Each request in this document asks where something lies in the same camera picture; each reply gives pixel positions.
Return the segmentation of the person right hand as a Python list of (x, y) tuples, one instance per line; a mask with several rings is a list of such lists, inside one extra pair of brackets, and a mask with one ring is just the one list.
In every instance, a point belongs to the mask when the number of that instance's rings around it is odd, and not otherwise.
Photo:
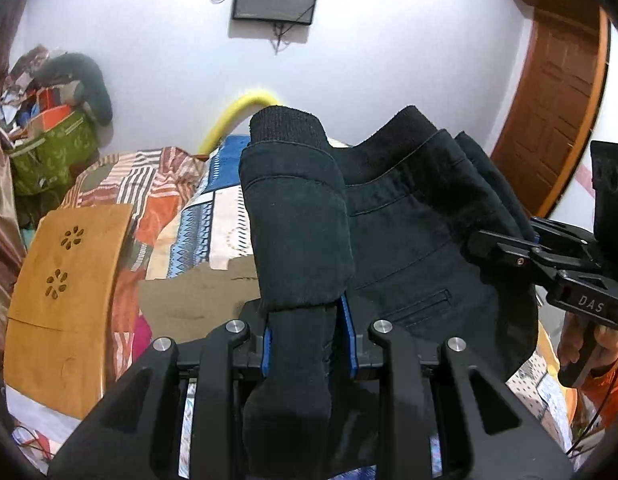
[[(565, 368), (571, 363), (577, 363), (580, 360), (584, 346), (586, 324), (588, 324), (586, 319), (579, 315), (570, 312), (565, 314), (557, 350), (561, 368)], [(594, 337), (601, 350), (593, 360), (590, 374), (602, 376), (618, 361), (618, 330), (597, 325), (595, 326)]]

